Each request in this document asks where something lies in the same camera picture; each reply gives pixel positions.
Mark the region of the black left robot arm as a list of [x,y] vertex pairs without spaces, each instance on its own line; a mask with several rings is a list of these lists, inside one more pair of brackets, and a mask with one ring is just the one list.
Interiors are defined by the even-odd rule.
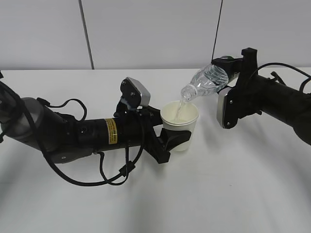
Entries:
[[190,140],[189,130],[162,129],[156,135],[154,127],[162,125],[160,111],[149,105],[150,93],[133,78],[121,85],[121,99],[112,118],[80,120],[55,111],[41,98],[23,98],[35,123],[31,126],[16,102],[17,94],[10,88],[0,88],[0,127],[2,135],[37,149],[43,143],[49,158],[56,164],[69,163],[94,152],[141,146],[158,163],[166,163],[170,152]]

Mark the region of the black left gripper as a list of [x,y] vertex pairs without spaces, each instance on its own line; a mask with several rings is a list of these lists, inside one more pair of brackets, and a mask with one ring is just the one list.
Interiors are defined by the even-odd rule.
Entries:
[[162,125],[160,110],[154,107],[142,107],[129,110],[121,101],[116,107],[114,120],[117,126],[118,145],[139,146],[133,163],[136,163],[145,150],[158,163],[167,163],[169,151],[185,151],[190,146],[191,131],[173,131],[162,129],[158,137],[154,126]]

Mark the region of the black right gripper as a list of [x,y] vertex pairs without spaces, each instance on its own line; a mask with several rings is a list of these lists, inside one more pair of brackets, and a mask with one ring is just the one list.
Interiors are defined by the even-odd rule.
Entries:
[[241,51],[242,58],[222,56],[213,59],[211,63],[223,69],[228,75],[228,82],[237,79],[235,85],[236,101],[235,118],[242,119],[253,114],[262,114],[258,104],[255,103],[255,90],[251,87],[251,80],[258,74],[257,50],[245,48]]

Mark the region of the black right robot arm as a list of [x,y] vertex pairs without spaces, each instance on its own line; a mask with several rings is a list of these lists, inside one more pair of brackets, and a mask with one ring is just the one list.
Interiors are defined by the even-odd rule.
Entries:
[[241,58],[222,57],[211,63],[229,78],[238,75],[234,87],[226,85],[218,91],[217,120],[222,128],[231,129],[239,119],[266,113],[291,126],[302,141],[311,143],[311,95],[303,92],[311,80],[309,74],[288,66],[307,77],[299,90],[288,87],[275,72],[271,79],[260,76],[257,50],[253,48],[243,49]]

